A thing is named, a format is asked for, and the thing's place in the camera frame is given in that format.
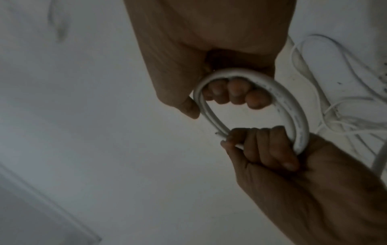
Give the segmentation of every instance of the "white cable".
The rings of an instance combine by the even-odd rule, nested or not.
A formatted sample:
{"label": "white cable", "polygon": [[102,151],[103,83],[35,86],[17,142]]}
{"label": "white cable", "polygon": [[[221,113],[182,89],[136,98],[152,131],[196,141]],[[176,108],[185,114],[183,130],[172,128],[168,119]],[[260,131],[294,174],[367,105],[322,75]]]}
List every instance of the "white cable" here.
{"label": "white cable", "polygon": [[[343,99],[343,100],[337,101],[336,103],[332,104],[325,112],[323,112],[322,108],[321,108],[320,94],[319,94],[316,86],[312,83],[312,81],[310,81],[306,76],[304,76],[295,67],[295,64],[294,64],[294,61],[293,61],[293,55],[294,55],[295,50],[298,49],[307,40],[319,40],[319,41],[323,41],[323,42],[328,43],[328,44],[332,45],[333,47],[335,47],[340,52],[341,57],[343,58],[344,62],[347,64],[347,67],[350,70],[350,72],[353,75],[353,77],[368,92],[370,98],[357,97],[357,98]],[[339,135],[343,135],[343,136],[354,135],[354,136],[357,136],[358,139],[361,139],[358,136],[359,134],[371,134],[371,136],[373,136],[373,137],[375,137],[375,138],[385,142],[385,140],[383,140],[381,137],[379,137],[378,135],[375,135],[375,134],[386,134],[387,133],[387,128],[380,126],[381,124],[375,124],[375,123],[371,124],[370,122],[366,122],[366,121],[364,121],[362,119],[357,119],[357,118],[354,118],[354,117],[353,117],[354,119],[357,119],[358,121],[361,121],[361,122],[357,122],[356,124],[349,123],[349,122],[345,121],[345,118],[343,118],[343,117],[341,118],[341,121],[337,121],[337,120],[335,120],[335,121],[326,121],[326,119],[325,119],[325,115],[328,112],[330,112],[331,110],[333,110],[339,104],[342,104],[342,103],[359,102],[359,101],[361,101],[362,103],[378,103],[378,104],[383,105],[383,106],[387,105],[387,98],[384,98],[381,95],[379,95],[378,93],[376,93],[373,89],[371,89],[356,74],[356,72],[354,71],[354,69],[353,69],[351,63],[349,62],[347,56],[350,56],[363,69],[367,70],[369,73],[371,73],[375,78],[377,78],[380,81],[379,77],[375,74],[375,72],[373,70],[371,70],[367,65],[365,65],[362,61],[360,61],[354,54],[352,54],[344,46],[342,46],[340,43],[338,43],[337,41],[335,41],[335,40],[333,40],[333,39],[331,39],[329,37],[326,37],[326,36],[323,36],[323,35],[311,35],[311,36],[308,36],[304,40],[302,40],[299,43],[295,44],[294,47],[291,50],[291,53],[290,53],[290,64],[291,64],[292,69],[297,74],[299,74],[302,78],[304,78],[306,81],[308,81],[308,84],[311,85],[312,90],[313,90],[313,92],[315,93],[315,95],[317,97],[319,117],[320,117],[320,121],[321,121],[321,125],[317,128],[317,132],[319,132],[321,129],[325,128],[325,129],[327,129],[328,131],[330,131],[330,132],[332,132],[334,134],[339,134]],[[342,126],[347,126],[347,127],[351,128],[352,130],[345,131],[345,132],[336,131],[336,130],[332,129],[329,126],[329,124],[340,124]],[[371,153],[375,154],[374,151],[368,145],[366,145],[366,143],[363,140],[361,140],[360,142],[362,144],[364,144],[364,146],[367,149],[369,149]],[[371,169],[372,169],[372,171],[376,175],[381,176],[381,174],[383,172],[383,169],[385,168],[386,164],[387,164],[387,142],[384,143],[384,146],[382,147],[380,153],[375,157],[375,161],[374,161],[373,166],[372,166]]]}
{"label": "white cable", "polygon": [[299,155],[304,151],[309,141],[309,126],[305,113],[294,96],[280,83],[269,76],[257,71],[230,68],[214,71],[201,80],[193,92],[193,99],[198,104],[201,114],[215,127],[217,135],[225,139],[230,130],[214,114],[203,98],[202,89],[211,81],[243,77],[256,87],[267,90],[272,98],[273,105],[281,116],[289,139],[293,142],[293,150]]}

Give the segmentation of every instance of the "thin white cable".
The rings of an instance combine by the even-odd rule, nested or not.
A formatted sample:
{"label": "thin white cable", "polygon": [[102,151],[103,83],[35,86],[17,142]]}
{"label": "thin white cable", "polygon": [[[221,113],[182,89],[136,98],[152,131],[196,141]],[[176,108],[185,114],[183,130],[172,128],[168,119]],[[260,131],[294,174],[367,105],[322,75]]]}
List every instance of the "thin white cable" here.
{"label": "thin white cable", "polygon": [[[341,56],[342,56],[344,62],[347,64],[347,67],[350,70],[350,72],[352,73],[352,75],[354,76],[354,78],[368,92],[370,98],[358,97],[358,98],[343,99],[343,100],[337,101],[336,103],[332,104],[325,112],[323,112],[322,108],[321,108],[320,94],[319,94],[316,86],[312,83],[312,81],[310,81],[306,76],[304,76],[304,74],[302,74],[295,67],[295,64],[293,61],[294,52],[307,40],[319,40],[319,41],[323,41],[323,42],[328,43],[328,44],[332,45],[333,47],[335,47],[341,53]],[[342,103],[361,101],[363,103],[378,103],[378,104],[383,105],[383,106],[387,105],[387,98],[384,98],[381,95],[379,95],[378,93],[376,93],[357,75],[357,73],[354,71],[351,63],[349,62],[347,55],[350,56],[354,61],[356,61],[363,69],[366,69],[369,73],[371,73],[375,78],[377,78],[380,81],[380,79],[375,74],[375,72],[373,70],[371,70],[367,65],[365,65],[362,61],[360,61],[360,59],[358,59],[353,53],[351,53],[349,50],[347,50],[344,46],[342,46],[337,41],[335,41],[329,37],[323,36],[323,35],[311,35],[311,36],[306,37],[305,39],[303,39],[299,43],[295,44],[291,50],[291,53],[290,53],[290,64],[291,64],[292,69],[297,74],[299,74],[302,78],[304,78],[306,81],[308,81],[308,84],[310,84],[313,92],[315,93],[315,95],[317,97],[319,117],[320,117],[320,121],[321,121],[321,125],[317,128],[317,132],[319,132],[321,129],[325,128],[334,134],[339,134],[339,135],[343,135],[343,136],[350,136],[350,135],[357,136],[359,134],[366,134],[367,133],[367,134],[371,134],[371,136],[373,136],[377,139],[383,140],[381,137],[379,137],[378,135],[375,135],[375,134],[386,134],[387,129],[385,127],[379,127],[379,126],[375,127],[376,124],[370,125],[370,123],[366,123],[366,122],[364,122],[364,120],[362,123],[357,123],[358,125],[355,125],[355,124],[346,122],[344,120],[342,120],[342,121],[337,121],[337,120],[326,121],[326,119],[325,119],[325,115],[328,112],[330,112],[331,110],[333,110],[339,104],[342,104]],[[349,128],[352,128],[353,130],[346,131],[346,132],[336,131],[336,130],[332,129],[331,127],[329,127],[329,124],[341,124],[343,126],[347,126]],[[362,126],[367,126],[367,124],[368,124],[369,128],[364,128],[362,130],[358,130],[360,124],[362,124]],[[370,147],[368,145],[366,145],[366,143],[363,140],[361,140],[360,142],[362,142],[364,144],[364,146],[370,150],[371,153],[375,154],[374,151],[372,151],[372,149],[370,149]],[[385,142],[380,153],[375,157],[375,161],[374,161],[373,166],[372,166],[372,171],[376,175],[381,176],[386,164],[387,164],[387,142]]]}
{"label": "thin white cable", "polygon": [[[276,107],[284,122],[287,136],[293,142],[294,152],[297,155],[302,153],[309,141],[309,126],[304,111],[294,96],[285,87],[271,77],[253,70],[230,68],[214,71],[203,78],[194,90],[193,99],[198,104],[201,114],[217,130],[216,134],[225,139],[230,130],[219,120],[208,106],[203,98],[202,89],[211,81],[235,77],[243,77],[252,82],[256,87],[263,88],[271,94],[273,105]],[[237,147],[243,149],[241,144],[237,145]]]}

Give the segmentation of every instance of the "human hand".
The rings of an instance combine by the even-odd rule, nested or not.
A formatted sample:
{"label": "human hand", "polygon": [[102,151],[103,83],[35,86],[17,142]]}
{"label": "human hand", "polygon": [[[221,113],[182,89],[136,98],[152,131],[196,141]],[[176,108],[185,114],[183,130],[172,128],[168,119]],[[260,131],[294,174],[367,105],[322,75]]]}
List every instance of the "human hand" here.
{"label": "human hand", "polygon": [[[213,70],[240,67],[274,76],[295,0],[125,0],[131,23],[161,102],[197,118],[189,97]],[[243,79],[217,80],[203,89],[207,101],[261,109],[268,92]]]}
{"label": "human hand", "polygon": [[385,185],[333,143],[311,135],[297,157],[275,127],[235,129],[221,145],[239,186],[295,244],[387,244]]}

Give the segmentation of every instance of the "person's left hand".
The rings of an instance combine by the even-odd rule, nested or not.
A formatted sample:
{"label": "person's left hand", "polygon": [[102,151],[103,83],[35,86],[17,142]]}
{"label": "person's left hand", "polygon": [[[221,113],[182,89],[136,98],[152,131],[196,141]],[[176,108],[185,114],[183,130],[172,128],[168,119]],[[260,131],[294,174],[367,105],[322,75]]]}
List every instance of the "person's left hand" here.
{"label": "person's left hand", "polygon": [[[125,0],[157,97],[191,118],[189,97],[213,70],[240,67],[274,77],[275,59],[287,39],[295,0]],[[271,104],[269,93],[243,79],[217,80],[206,100],[252,109]]]}

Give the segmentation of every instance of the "hand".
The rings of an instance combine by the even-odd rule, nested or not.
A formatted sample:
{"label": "hand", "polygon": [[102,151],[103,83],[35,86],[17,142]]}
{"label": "hand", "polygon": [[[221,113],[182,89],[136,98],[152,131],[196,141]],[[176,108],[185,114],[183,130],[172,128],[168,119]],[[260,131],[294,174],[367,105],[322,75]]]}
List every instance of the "hand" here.
{"label": "hand", "polygon": [[235,129],[221,145],[239,186],[295,244],[387,244],[384,184],[331,142],[312,135],[297,157],[275,127]]}
{"label": "hand", "polygon": [[[295,0],[125,0],[137,40],[161,102],[197,118],[189,97],[216,69],[250,68],[274,76]],[[243,79],[213,81],[208,101],[260,109],[271,104]]]}

